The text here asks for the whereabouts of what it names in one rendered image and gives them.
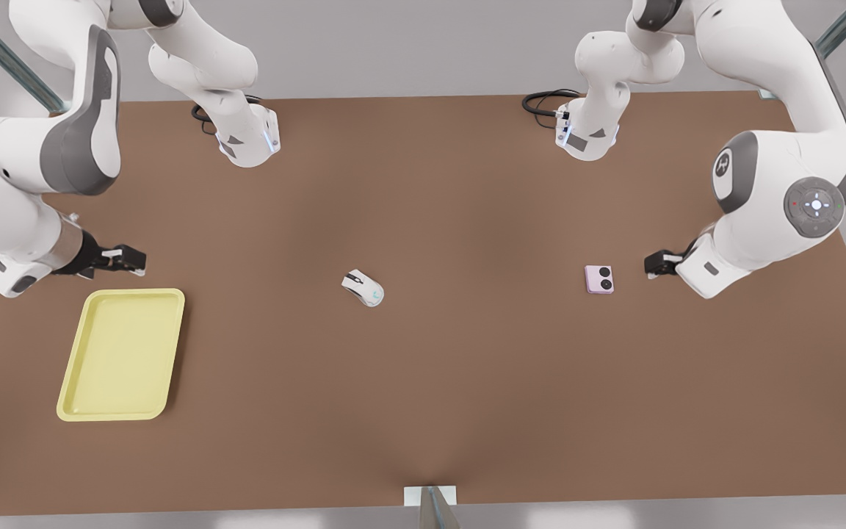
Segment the white computer mouse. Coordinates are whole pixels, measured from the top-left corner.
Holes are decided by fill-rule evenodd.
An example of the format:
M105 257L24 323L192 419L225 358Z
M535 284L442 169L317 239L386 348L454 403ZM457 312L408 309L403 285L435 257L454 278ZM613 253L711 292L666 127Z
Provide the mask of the white computer mouse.
M346 274L341 285L352 292L367 307L379 306L385 297L383 286L363 274L359 269L352 269L350 273Z

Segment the silver frame post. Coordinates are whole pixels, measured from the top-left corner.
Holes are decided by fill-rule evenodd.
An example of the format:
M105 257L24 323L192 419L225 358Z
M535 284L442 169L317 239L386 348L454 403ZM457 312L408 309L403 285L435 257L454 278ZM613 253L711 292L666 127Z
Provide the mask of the silver frame post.
M6 71L31 97L51 114L68 110L62 100L47 84L0 39L0 68Z
M405 506L419 508L419 529L461 529L456 486L406 486L403 495Z
M822 58L827 58L846 41L846 9L828 26L822 36L815 41L814 47Z

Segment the yellow rectangular tray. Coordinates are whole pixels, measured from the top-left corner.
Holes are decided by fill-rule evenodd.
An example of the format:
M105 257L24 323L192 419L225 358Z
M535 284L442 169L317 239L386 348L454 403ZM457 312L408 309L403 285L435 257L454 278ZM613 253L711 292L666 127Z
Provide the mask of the yellow rectangular tray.
M167 406L184 293L98 290L85 299L56 405L65 422L152 420Z

